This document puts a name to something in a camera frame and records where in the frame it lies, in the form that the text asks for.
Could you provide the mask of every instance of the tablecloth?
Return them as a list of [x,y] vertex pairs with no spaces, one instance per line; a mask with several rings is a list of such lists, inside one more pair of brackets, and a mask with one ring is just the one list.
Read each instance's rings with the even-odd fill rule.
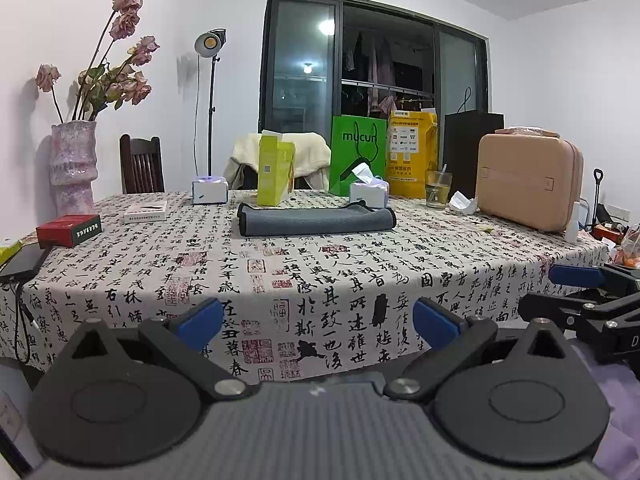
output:
[[[121,224],[136,202],[168,200],[166,221]],[[459,316],[517,317],[527,292],[566,294],[549,265],[594,266],[607,248],[482,216],[431,210],[390,198],[388,232],[243,238],[236,212],[255,191],[226,205],[193,206],[186,193],[113,196],[97,204],[104,232],[73,249],[55,248],[24,301],[31,364],[46,370],[79,323],[100,317],[133,327],[171,318],[205,298],[225,305],[220,334],[204,355],[249,383],[295,380],[375,364],[425,349],[412,306],[431,298]],[[281,207],[342,206],[346,198],[300,191]],[[0,352],[14,355],[15,299],[0,290]],[[20,328],[18,352],[24,355]]]

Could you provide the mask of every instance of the triangular cutout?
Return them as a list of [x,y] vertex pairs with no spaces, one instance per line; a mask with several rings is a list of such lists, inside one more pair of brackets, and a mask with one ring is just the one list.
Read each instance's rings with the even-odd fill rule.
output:
[[546,330],[540,330],[529,349],[529,355],[564,359],[564,352],[553,336]]
[[84,359],[85,357],[97,357],[107,355],[102,338],[96,331],[88,332],[76,348],[72,359]]

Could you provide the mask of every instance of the black circular disc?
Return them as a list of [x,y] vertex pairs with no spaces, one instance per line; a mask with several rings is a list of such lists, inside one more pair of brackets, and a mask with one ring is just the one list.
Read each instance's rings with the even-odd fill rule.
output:
[[85,358],[42,378],[29,427],[60,462],[123,466],[174,446],[199,414],[195,387],[170,370]]
[[459,446],[494,463],[542,466],[594,452],[609,421],[604,396],[586,370],[544,361],[465,370],[440,387],[433,414]]

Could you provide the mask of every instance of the power outlet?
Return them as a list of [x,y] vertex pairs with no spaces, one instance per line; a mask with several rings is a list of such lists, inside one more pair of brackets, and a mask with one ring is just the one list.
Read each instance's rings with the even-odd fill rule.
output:
[[0,391],[0,426],[6,436],[13,442],[20,433],[22,427],[22,417],[11,402],[9,396]]
[[631,218],[631,211],[627,209],[622,209],[621,207],[611,205],[611,204],[607,204],[605,208],[607,208],[607,212],[612,217],[615,217],[614,220],[622,220],[623,222],[629,222],[629,219]]

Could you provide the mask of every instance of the white bottle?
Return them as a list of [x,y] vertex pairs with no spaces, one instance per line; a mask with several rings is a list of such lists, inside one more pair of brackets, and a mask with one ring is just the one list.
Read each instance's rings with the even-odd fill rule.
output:
[[578,231],[580,225],[578,224],[578,215],[580,214],[580,202],[574,202],[574,208],[571,211],[571,219],[566,225],[566,231],[564,232],[564,241],[570,244],[578,243]]

